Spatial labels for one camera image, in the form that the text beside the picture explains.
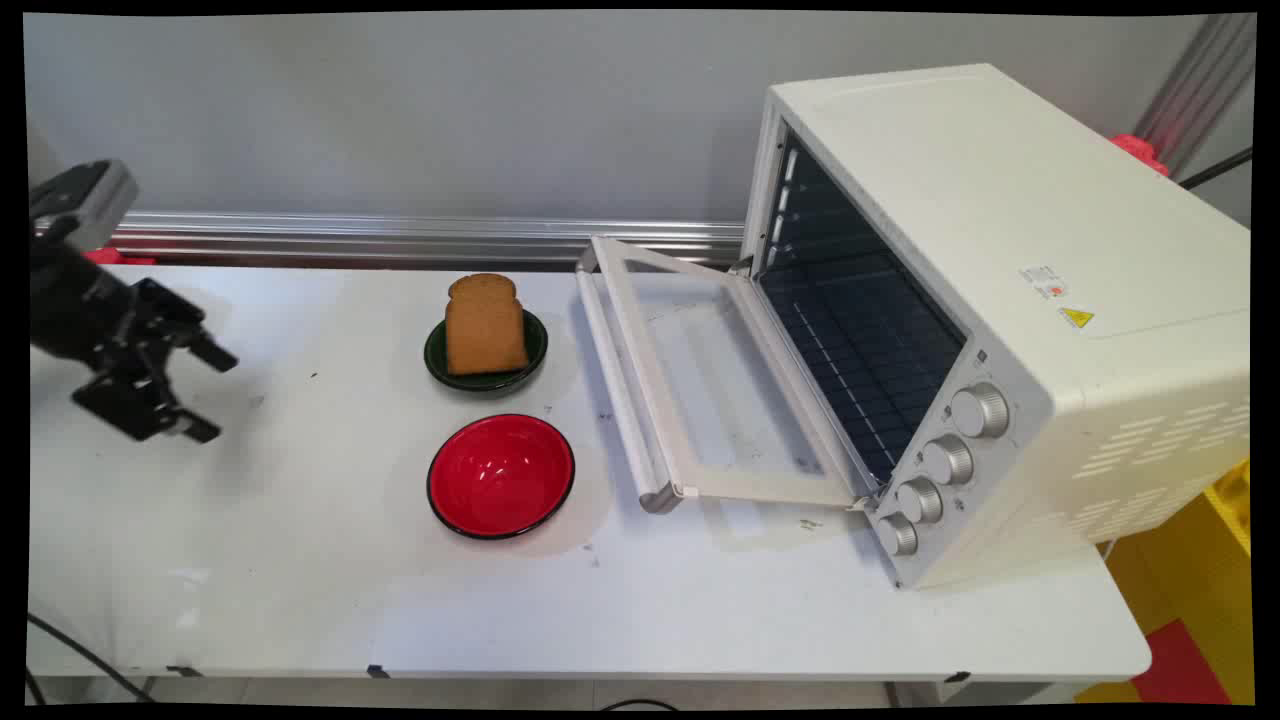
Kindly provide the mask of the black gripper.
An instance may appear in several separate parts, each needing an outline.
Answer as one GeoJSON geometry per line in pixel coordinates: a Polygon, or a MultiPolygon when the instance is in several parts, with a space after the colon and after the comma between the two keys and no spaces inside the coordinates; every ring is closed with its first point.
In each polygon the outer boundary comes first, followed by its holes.
{"type": "Polygon", "coordinates": [[[221,428],[186,406],[168,363],[182,348],[215,372],[239,359],[205,328],[205,311],[152,278],[133,286],[54,234],[29,242],[29,342],[92,377],[70,400],[129,438],[184,436],[209,443],[221,428]]]}

